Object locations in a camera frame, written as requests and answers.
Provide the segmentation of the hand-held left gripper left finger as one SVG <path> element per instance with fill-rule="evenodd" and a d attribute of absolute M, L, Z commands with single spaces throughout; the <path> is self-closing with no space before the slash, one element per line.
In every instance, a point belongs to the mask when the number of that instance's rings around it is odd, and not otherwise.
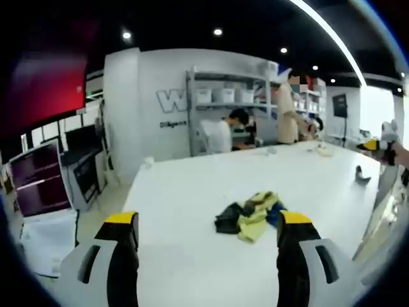
<path fill-rule="evenodd" d="M 61 262 L 61 306 L 138 306 L 139 215 L 109 216 Z"/>

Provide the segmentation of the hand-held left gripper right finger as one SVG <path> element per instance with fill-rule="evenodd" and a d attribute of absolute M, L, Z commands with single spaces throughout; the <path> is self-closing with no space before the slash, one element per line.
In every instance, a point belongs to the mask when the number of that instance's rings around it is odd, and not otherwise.
<path fill-rule="evenodd" d="M 364 292 L 357 264 L 305 215 L 280 210 L 278 306 L 355 306 Z"/>

